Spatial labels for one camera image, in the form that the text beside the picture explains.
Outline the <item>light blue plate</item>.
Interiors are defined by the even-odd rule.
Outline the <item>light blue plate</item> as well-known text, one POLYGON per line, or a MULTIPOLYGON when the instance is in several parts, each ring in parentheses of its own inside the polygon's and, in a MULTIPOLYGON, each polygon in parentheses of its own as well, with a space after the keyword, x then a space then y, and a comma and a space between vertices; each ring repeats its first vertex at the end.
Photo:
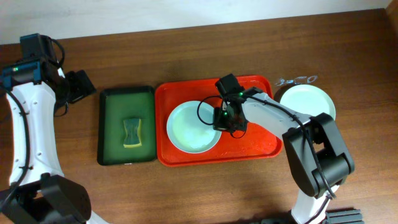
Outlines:
POLYGON ((178 105, 167 120, 167 135, 180 151, 201 154, 209 151, 221 138, 212 127, 214 108, 207 103, 187 101, 178 105))
POLYGON ((317 116, 321 113, 336 119, 336 108, 333 100, 322 89, 306 84, 286 85, 274 95, 280 104, 303 114, 317 116))

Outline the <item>yellow green sponge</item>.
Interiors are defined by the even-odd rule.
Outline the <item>yellow green sponge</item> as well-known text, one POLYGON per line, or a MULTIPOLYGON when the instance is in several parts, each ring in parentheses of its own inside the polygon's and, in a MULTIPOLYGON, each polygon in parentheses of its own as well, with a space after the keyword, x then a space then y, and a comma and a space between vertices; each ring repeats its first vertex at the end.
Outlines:
POLYGON ((123 146, 126 148, 134 148, 142 146, 141 141, 141 119, 131 118, 123 121, 125 138, 123 146))

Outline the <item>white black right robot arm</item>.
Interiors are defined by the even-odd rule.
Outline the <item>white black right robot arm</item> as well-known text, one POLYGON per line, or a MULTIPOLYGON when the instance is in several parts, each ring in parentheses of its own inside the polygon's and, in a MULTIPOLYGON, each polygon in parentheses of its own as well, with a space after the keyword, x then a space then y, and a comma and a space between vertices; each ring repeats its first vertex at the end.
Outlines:
POLYGON ((290 210, 294 223, 321 223, 335 192, 354 171, 354 160, 328 114, 311 116, 274 101, 267 93, 241 85, 216 88, 221 106, 213 128, 234 133, 254 123, 281 139, 299 193, 290 210))

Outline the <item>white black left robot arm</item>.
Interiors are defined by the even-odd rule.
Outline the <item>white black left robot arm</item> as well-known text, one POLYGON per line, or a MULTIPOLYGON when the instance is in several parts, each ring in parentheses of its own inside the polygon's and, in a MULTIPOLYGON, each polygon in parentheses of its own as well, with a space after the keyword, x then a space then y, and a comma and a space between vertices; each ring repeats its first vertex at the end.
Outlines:
POLYGON ((14 161, 1 213, 13 223, 104 223, 86 189, 65 178, 57 156, 53 112, 62 71, 39 59, 6 67, 2 87, 12 113, 14 161))

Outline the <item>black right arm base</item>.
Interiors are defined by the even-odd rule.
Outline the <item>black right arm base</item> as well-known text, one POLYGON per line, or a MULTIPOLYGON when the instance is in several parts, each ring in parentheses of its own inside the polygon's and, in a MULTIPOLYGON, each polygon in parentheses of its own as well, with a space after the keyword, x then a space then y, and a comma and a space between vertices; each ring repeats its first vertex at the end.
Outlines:
MULTIPOLYGON (((359 209, 349 209, 326 212, 321 224, 365 224, 363 215, 359 209)), ((270 218, 261 221, 250 222, 255 224, 293 224, 292 218, 270 218)))

